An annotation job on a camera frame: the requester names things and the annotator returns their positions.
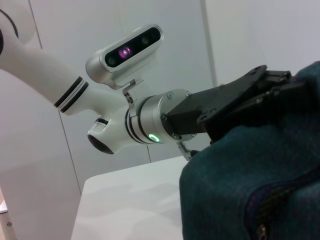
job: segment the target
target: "white table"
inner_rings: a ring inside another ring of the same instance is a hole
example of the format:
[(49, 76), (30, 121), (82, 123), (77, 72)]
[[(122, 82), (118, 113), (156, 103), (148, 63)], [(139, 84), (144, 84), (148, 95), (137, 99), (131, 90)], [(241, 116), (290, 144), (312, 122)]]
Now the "white table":
[(182, 240), (181, 157), (85, 182), (72, 240)]

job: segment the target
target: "purple light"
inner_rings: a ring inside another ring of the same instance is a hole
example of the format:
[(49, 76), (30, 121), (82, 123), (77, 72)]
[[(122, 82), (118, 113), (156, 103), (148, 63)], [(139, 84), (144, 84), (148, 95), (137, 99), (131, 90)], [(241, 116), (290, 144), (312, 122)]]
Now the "purple light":
[(126, 59), (127, 57), (129, 57), (130, 53), (131, 53), (131, 50), (127, 46), (119, 50), (119, 55), (123, 59)]

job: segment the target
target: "dark green fabric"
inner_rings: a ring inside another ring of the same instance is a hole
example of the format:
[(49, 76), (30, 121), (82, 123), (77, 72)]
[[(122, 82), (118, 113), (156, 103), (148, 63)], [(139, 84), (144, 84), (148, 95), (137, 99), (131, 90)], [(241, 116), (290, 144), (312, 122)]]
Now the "dark green fabric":
[[(320, 63), (300, 71), (294, 81), (309, 81), (319, 93)], [(319, 113), (287, 115), (275, 125), (236, 127), (196, 154), (180, 177), (184, 240), (249, 240), (248, 198), (262, 186), (319, 167), (319, 133)], [(269, 239), (320, 239), (319, 203), (320, 182), (290, 195), (272, 220)]]

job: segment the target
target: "teal fabric bag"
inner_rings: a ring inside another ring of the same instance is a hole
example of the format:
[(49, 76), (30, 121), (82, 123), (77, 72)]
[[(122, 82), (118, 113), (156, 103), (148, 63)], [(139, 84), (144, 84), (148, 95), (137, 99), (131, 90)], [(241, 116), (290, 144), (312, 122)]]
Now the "teal fabric bag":
[[(320, 96), (320, 62), (293, 81)], [(184, 240), (320, 240), (320, 113), (232, 129), (185, 166), (180, 201)]]

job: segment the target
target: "camera lens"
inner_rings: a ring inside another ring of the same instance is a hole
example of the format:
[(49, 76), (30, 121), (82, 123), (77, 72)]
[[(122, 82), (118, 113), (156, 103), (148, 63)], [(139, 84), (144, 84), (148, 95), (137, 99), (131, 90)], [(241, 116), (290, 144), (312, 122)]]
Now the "camera lens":
[(144, 37), (142, 38), (142, 43), (145, 44), (145, 45), (148, 45), (148, 44), (150, 43), (149, 38), (147, 38), (146, 36), (144, 36)]
[(131, 54), (131, 50), (129, 47), (125, 46), (124, 48), (121, 48), (119, 50), (119, 55), (121, 58), (126, 59), (130, 56)]
[(109, 57), (108, 60), (107, 60), (107, 63), (110, 67), (114, 67), (117, 65), (117, 62), (116, 60), (113, 58), (113, 57)]

